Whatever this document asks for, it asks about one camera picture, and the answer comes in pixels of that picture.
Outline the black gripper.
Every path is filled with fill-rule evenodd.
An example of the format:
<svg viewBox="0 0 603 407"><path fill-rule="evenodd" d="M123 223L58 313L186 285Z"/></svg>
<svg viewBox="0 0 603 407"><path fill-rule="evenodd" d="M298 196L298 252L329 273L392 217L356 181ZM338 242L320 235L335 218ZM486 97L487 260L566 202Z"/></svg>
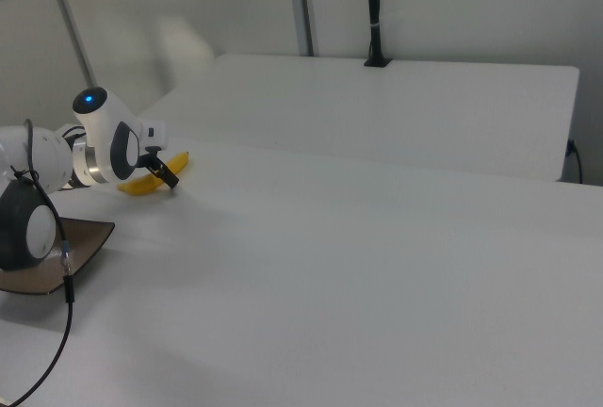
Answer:
<svg viewBox="0 0 603 407"><path fill-rule="evenodd" d="M157 156L160 147L150 146L145 148L145 154L139 157L139 166L147 169L153 176L161 180L169 188L175 188L179 183L176 174ZM67 181L65 188L80 189L89 188L75 174Z"/></svg>

